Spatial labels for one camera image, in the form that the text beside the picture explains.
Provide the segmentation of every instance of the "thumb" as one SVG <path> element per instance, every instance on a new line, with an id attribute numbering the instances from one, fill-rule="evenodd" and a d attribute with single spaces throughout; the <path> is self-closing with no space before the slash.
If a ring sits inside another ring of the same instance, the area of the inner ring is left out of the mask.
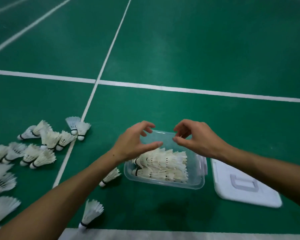
<path id="1" fill-rule="evenodd" d="M 155 150 L 159 147 L 161 147 L 164 143 L 162 141 L 155 141 L 155 142 L 152 142 L 150 144 L 142 144 L 140 146 L 140 154 L 143 154 L 145 152 L 148 152 L 148 151 L 152 151 L 152 150 Z"/>
<path id="2" fill-rule="evenodd" d="M 186 140 L 186 139 L 181 138 L 181 137 L 179 137 L 179 136 L 173 137 L 172 140 L 173 140 L 176 144 L 178 144 L 178 145 L 180 145 L 180 146 L 183 146 L 183 147 L 186 147 L 186 148 L 189 148 L 189 146 L 190 146 L 190 140 Z"/>

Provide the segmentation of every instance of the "container lid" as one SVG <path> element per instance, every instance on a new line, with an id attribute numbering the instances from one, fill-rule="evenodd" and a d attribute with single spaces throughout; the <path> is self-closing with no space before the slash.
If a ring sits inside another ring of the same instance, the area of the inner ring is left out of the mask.
<path id="1" fill-rule="evenodd" d="M 222 199 L 272 208 L 282 206 L 279 193 L 269 186 L 216 159 L 211 158 L 211 165 L 214 189 Z"/>

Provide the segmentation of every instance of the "left hand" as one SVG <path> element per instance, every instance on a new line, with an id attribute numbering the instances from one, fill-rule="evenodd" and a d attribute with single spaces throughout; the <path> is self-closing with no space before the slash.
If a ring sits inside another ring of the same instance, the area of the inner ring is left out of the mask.
<path id="1" fill-rule="evenodd" d="M 162 141 L 155 141 L 150 144 L 142 144 L 140 141 L 140 135 L 147 136 L 144 131 L 152 133 L 151 128 L 155 127 L 153 123 L 148 121 L 136 123 L 119 136 L 111 149 L 111 153 L 116 156 L 120 162 L 124 162 L 161 147 L 163 145 Z"/>

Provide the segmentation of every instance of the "white court line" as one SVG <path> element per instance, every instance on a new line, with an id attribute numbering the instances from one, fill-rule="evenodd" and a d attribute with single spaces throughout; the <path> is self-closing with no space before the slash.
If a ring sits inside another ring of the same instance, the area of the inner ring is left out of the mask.
<path id="1" fill-rule="evenodd" d="M 149 85 L 149 84 L 121 82 L 121 81 L 100 80 L 99 84 L 110 85 L 110 86 L 119 86 L 119 87 L 130 87 L 130 88 L 146 88 L 146 89 L 171 91 L 171 92 L 198 93 L 198 94 L 208 94 L 208 95 L 246 98 L 246 99 L 272 100 L 272 101 L 300 103 L 300 98 L 294 98 L 294 97 L 276 97 L 276 96 L 253 95 L 253 94 L 233 93 L 233 92 L 218 92 L 218 91 L 191 89 L 191 88 L 156 86 L 156 85 Z"/>
<path id="2" fill-rule="evenodd" d="M 43 15 L 42 17 L 38 18 L 37 20 L 35 20 L 32 24 L 30 24 L 29 26 L 25 27 L 24 29 L 22 29 L 21 31 L 17 32 L 15 35 L 11 36 L 10 38 L 8 38 L 6 41 L 4 41 L 2 44 L 0 44 L 0 51 L 2 49 L 4 49 L 7 45 L 9 45 L 11 42 L 15 41 L 17 38 L 19 38 L 21 35 L 23 35 L 25 32 L 27 32 L 29 29 L 33 28 L 34 26 L 36 26 L 38 23 L 40 23 L 42 20 L 44 20 L 46 17 L 50 16 L 52 13 L 54 13 L 56 10 L 58 10 L 60 7 L 62 7 L 63 5 L 67 4 L 69 1 L 71 0 L 65 0 L 62 3 L 60 3 L 59 5 L 57 5 L 56 7 L 52 8 L 49 12 L 47 12 L 45 15 Z"/>
<path id="3" fill-rule="evenodd" d="M 26 0 L 17 0 L 15 2 L 13 2 L 13 3 L 10 3 L 10 4 L 8 4 L 8 5 L 0 8 L 0 13 L 6 11 L 6 10 L 8 10 L 8 9 L 14 7 L 14 6 L 16 6 L 16 5 L 19 5 L 20 3 L 23 3 L 24 1 L 26 1 Z"/>
<path id="4" fill-rule="evenodd" d="M 117 29 L 117 31 L 116 31 L 116 33 L 115 33 L 115 36 L 114 36 L 114 38 L 113 38 L 113 40 L 112 40 L 112 43 L 111 43 L 110 48 L 109 48 L 109 50 L 108 50 L 107 56 L 105 57 L 105 60 L 104 60 L 104 62 L 103 62 L 103 65 L 102 65 L 102 67 L 101 67 L 101 70 L 100 70 L 100 72 L 99 72 L 98 78 L 97 78 L 97 80 L 96 80 L 96 82 L 95 82 L 95 84 L 94 84 L 94 87 L 93 87 L 93 89 L 92 89 L 91 95 L 90 95 L 89 100 L 88 100 L 88 103 L 87 103 L 87 105 L 86 105 L 86 108 L 84 109 L 84 112 L 83 112 L 83 114 L 82 114 L 81 121 L 84 121 L 84 119 L 85 119 L 85 117 L 86 117 L 86 115 L 87 115 L 88 109 L 89 109 L 90 104 L 91 104 L 91 102 L 92 102 L 93 96 L 94 96 L 94 94 L 95 94 L 95 92 L 96 92 L 97 86 L 98 86 L 99 81 L 100 81 L 100 78 L 101 78 L 101 76 L 102 76 L 102 73 L 103 73 L 103 71 L 104 71 L 104 69 L 105 69 L 105 66 L 106 66 L 106 64 L 107 64 L 107 61 L 108 61 L 108 58 L 109 58 L 109 56 L 110 56 L 111 50 L 112 50 L 112 48 L 113 48 L 113 45 L 115 44 L 115 41 L 116 41 L 116 39 L 117 39 L 119 30 L 120 30 L 121 25 L 122 25 L 122 23 L 123 23 L 123 21 L 124 21 L 124 17 L 126 16 L 126 13 L 127 13 L 127 11 L 128 11 L 130 2 L 131 2 L 131 0 L 129 0 L 129 2 L 128 2 L 128 4 L 127 4 L 127 7 L 126 7 L 126 9 L 125 9 L 125 11 L 124 11 L 124 14 L 123 14 L 123 16 L 122 16 L 121 22 L 120 22 L 120 24 L 119 24 L 119 27 L 118 27 L 118 29 Z M 61 180 L 61 177 L 62 177 L 62 174 L 63 174 L 63 172 L 64 172 L 64 170 L 65 170 L 65 168 L 66 168 L 66 165 L 67 165 L 67 163 L 68 163 L 68 160 L 69 160 L 69 157 L 70 157 L 70 154 L 71 154 L 71 152 L 72 152 L 72 149 L 73 149 L 74 144 L 75 144 L 75 141 L 73 141 L 73 142 L 70 144 L 69 149 L 68 149 L 68 151 L 67 151 L 67 154 L 65 155 L 65 158 L 64 158 L 64 160 L 63 160 L 63 163 L 62 163 L 62 165 L 61 165 L 61 167 L 60 167 L 60 170 L 59 170 L 59 172 L 58 172 L 58 175 L 57 175 L 57 177 L 56 177 L 56 180 L 55 180 L 55 182 L 54 182 L 52 188 L 54 188 L 54 187 L 56 187 L 56 186 L 59 185 L 60 180 Z"/>
<path id="5" fill-rule="evenodd" d="M 61 80 L 61 81 L 70 81 L 70 82 L 79 82 L 79 83 L 93 83 L 94 87 L 93 87 L 92 93 L 90 95 L 90 98 L 88 100 L 88 104 L 86 105 L 86 108 L 82 115 L 83 119 L 86 117 L 86 114 L 90 107 L 94 93 L 96 92 L 96 88 L 97 88 L 98 84 L 109 85 L 109 86 L 119 86 L 119 87 L 130 87 L 130 88 L 146 88 L 146 89 L 171 91 L 171 92 L 208 94 L 208 95 L 245 98 L 245 99 L 271 100 L 271 101 L 300 103 L 300 98 L 295 98 L 295 97 L 264 96 L 264 95 L 245 94 L 245 93 L 219 92 L 219 91 L 200 90 L 200 89 L 191 89 L 191 88 L 165 87 L 165 86 L 156 86 L 156 85 L 141 84 L 141 83 L 100 80 L 100 77 L 103 73 L 105 65 L 106 65 L 106 63 L 103 63 L 97 80 L 88 79 L 88 78 L 79 78 L 79 77 L 54 76 L 54 75 L 44 75 L 44 74 L 27 73 L 27 72 L 11 72 L 11 71 L 2 71 L 2 70 L 0 70 L 0 75 L 34 77 L 34 78 Z"/>
<path id="6" fill-rule="evenodd" d="M 88 78 L 55 76 L 55 75 L 45 75 L 45 74 L 36 74 L 36 73 L 27 73 L 27 72 L 11 72 L 11 71 L 2 71 L 2 70 L 0 70 L 0 75 L 33 77 L 33 78 L 41 78 L 41 79 L 80 82 L 80 83 L 93 83 L 93 84 L 96 82 L 95 79 L 88 79 Z"/>

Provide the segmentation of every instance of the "right hand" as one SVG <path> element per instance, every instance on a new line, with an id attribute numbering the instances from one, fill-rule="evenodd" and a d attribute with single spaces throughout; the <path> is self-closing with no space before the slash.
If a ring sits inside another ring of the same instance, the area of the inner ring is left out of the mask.
<path id="1" fill-rule="evenodd" d="M 174 142 L 204 157 L 222 159 L 232 148 L 204 122 L 184 119 L 176 125 L 174 131 Z"/>

